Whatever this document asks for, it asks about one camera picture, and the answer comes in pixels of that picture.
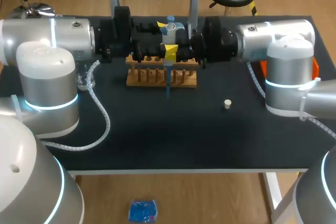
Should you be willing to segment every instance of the wooden test tube rack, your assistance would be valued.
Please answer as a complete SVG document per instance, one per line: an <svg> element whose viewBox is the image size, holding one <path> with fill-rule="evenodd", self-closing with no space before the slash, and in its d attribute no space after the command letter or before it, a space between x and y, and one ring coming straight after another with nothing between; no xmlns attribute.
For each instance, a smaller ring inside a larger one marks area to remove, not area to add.
<svg viewBox="0 0 336 224"><path fill-rule="evenodd" d="M130 65L127 75L127 86L165 87L167 71L162 59L145 56L142 62L137 62L129 55L126 64ZM171 71L172 88L196 88L198 63L195 59L187 62L176 62Z"/></svg>

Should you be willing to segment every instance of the glowing blue light ring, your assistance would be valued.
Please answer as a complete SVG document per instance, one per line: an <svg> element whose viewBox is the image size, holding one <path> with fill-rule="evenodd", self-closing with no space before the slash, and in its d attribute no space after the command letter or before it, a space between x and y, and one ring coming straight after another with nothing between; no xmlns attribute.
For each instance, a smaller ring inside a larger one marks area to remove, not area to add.
<svg viewBox="0 0 336 224"><path fill-rule="evenodd" d="M62 197L63 197L63 192L64 192L64 172L63 172L63 168L56 158L55 158L55 160L57 161L57 164L59 165L59 168L61 170L61 177L62 177L61 192L59 193L58 200L56 202L56 205L55 205L53 211L49 215L48 219L44 222L44 224L48 224L51 221L51 219L53 218L53 216L55 215L59 205L61 204Z"/></svg>
<svg viewBox="0 0 336 224"><path fill-rule="evenodd" d="M324 163L326 162L326 157L327 157L328 154L329 154L329 152L326 153L326 155L324 156L323 161L322 161L322 165L321 165L321 177L322 177L322 184L323 184L323 187L324 187L324 191L327 194L327 197L330 200L331 205L336 210L336 202L333 199L333 197L332 197L332 195L331 195L331 193L329 191L329 188L327 186L327 182L325 180L325 175L324 175Z"/></svg>
<svg viewBox="0 0 336 224"><path fill-rule="evenodd" d="M286 89L298 89L298 88L302 88L305 87L307 85L307 83L305 84L299 84L299 85L284 85L284 84L276 84L273 82L270 82L268 80L265 80L266 84L271 85L273 87L277 87L277 88L286 88Z"/></svg>
<svg viewBox="0 0 336 224"><path fill-rule="evenodd" d="M64 104L61 104L61 105L57 105L57 106L51 106L51 107L40 107L40 106L32 105L29 102L27 102L27 100L26 100L26 103L29 107L31 107L32 109L35 109L35 110L57 110L57 109L61 109L61 108L64 108L66 106L69 106L69 105L73 104L77 100L77 98L78 98L78 94L70 102L67 102L67 103L64 103Z"/></svg>

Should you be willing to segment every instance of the stool leg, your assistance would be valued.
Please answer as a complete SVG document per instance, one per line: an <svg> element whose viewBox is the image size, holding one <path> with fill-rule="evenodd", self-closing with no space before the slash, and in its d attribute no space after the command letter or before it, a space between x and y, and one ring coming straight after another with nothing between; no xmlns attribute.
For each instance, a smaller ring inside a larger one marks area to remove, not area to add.
<svg viewBox="0 0 336 224"><path fill-rule="evenodd" d="M20 2L21 2L21 5L22 5L24 8L29 9L29 4L28 4L27 1L20 0Z"/></svg>
<svg viewBox="0 0 336 224"><path fill-rule="evenodd" d="M228 16L229 15L229 7L225 6L225 11L224 11L224 16Z"/></svg>

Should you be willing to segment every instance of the blue object on floor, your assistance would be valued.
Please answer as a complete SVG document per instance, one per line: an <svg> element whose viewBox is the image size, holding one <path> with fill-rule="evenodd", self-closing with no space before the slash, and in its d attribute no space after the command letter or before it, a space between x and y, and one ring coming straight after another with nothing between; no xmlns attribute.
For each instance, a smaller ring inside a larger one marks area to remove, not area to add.
<svg viewBox="0 0 336 224"><path fill-rule="evenodd" d="M133 222L155 222L158 216L155 200L131 203L128 220Z"/></svg>

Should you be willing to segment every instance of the orange part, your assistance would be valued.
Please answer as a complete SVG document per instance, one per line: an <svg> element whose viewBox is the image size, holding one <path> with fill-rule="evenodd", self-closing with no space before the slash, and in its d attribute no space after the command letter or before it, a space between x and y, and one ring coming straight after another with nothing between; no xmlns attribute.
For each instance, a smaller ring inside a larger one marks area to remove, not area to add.
<svg viewBox="0 0 336 224"><path fill-rule="evenodd" d="M261 66L262 74L266 78L267 61L265 61L265 60L261 61L260 66ZM319 67L315 57L313 57L313 73L312 73L311 79L314 80L316 77L319 76L319 74L320 74L320 67Z"/></svg>

